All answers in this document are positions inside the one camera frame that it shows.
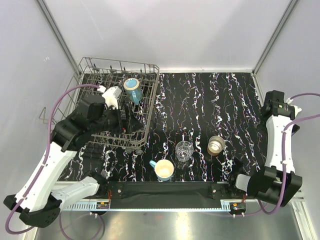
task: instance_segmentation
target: black marble tabletop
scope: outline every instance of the black marble tabletop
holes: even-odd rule
[[[267,136],[255,125],[260,105],[250,73],[163,73],[143,154],[88,143],[68,164],[60,181],[79,181],[88,171],[105,170],[109,181],[157,181],[150,160],[167,159],[175,166],[170,181],[225,181],[238,158],[248,174],[266,159]],[[226,148],[207,152],[209,138],[219,135]],[[191,159],[180,163],[175,146],[193,143]]]

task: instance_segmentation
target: dishware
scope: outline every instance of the dishware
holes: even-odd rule
[[[140,81],[136,78],[128,78],[125,80],[123,87],[130,101],[138,105],[142,99]]]
[[[220,136],[212,136],[209,139],[207,151],[212,156],[217,156],[226,147],[225,140]]]
[[[188,141],[181,141],[175,147],[175,156],[180,162],[186,162],[190,159],[194,152],[192,143]]]
[[[171,179],[175,169],[172,162],[162,159],[158,162],[151,160],[149,163],[154,168],[155,174],[159,180],[168,181]]]

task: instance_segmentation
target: metal wire rack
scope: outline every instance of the metal wire rack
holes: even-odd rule
[[[151,117],[154,109],[157,86],[159,82],[159,67],[155,64],[138,63],[130,61],[120,61],[102,59],[94,57],[83,57],[76,71],[72,76],[67,88],[81,84],[103,85],[107,89],[118,86],[121,94],[118,100],[121,115],[125,114],[124,103],[129,103],[134,116],[144,125],[142,130],[133,134],[112,135],[109,132],[93,134],[91,143],[121,147],[127,152],[136,150],[137,154],[142,154],[141,148],[146,144]],[[143,97],[139,105],[129,102],[123,84],[127,78],[139,79]],[[53,124],[63,120],[77,107],[79,100],[90,94],[101,94],[92,87],[85,87],[75,90],[66,97],[68,102],[60,104],[53,115]]]

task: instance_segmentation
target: light blue mug handle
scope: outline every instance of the light blue mug handle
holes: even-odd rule
[[[136,92],[135,92],[135,91],[132,91],[131,94],[132,94],[132,99],[133,99],[133,101],[134,101],[134,104],[139,105],[139,101],[138,101],[138,99],[137,99]]]
[[[157,163],[156,163],[155,161],[152,161],[152,160],[151,160],[149,163],[150,163],[150,165],[151,165],[153,168],[156,167],[156,164],[157,164]]]

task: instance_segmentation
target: metal corner post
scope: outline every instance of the metal corner post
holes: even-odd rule
[[[76,60],[72,56],[70,49],[68,48],[61,32],[59,31],[57,23],[55,22],[47,4],[46,4],[46,1],[45,0],[35,0],[35,2],[37,3],[37,5],[39,6],[39,9],[43,13],[43,16],[45,17],[49,27],[51,28],[56,40],[58,41],[63,53],[65,54],[67,60],[70,63],[72,69],[76,73],[79,72],[79,71],[77,71],[78,70],[78,63],[76,62]]]
[[[273,47],[273,45],[275,44],[278,36],[280,35],[281,31],[283,30],[285,24],[287,23],[289,17],[291,16],[291,14],[293,13],[293,11],[295,10],[295,7],[297,6],[298,2],[300,0],[290,0],[288,6],[286,7],[278,25],[276,26],[271,38],[269,39],[267,45],[265,46],[262,55],[260,56],[257,64],[255,65],[255,67],[253,68],[253,73],[256,75],[262,64],[264,63],[266,57],[268,56],[268,53],[270,52],[271,48]]]

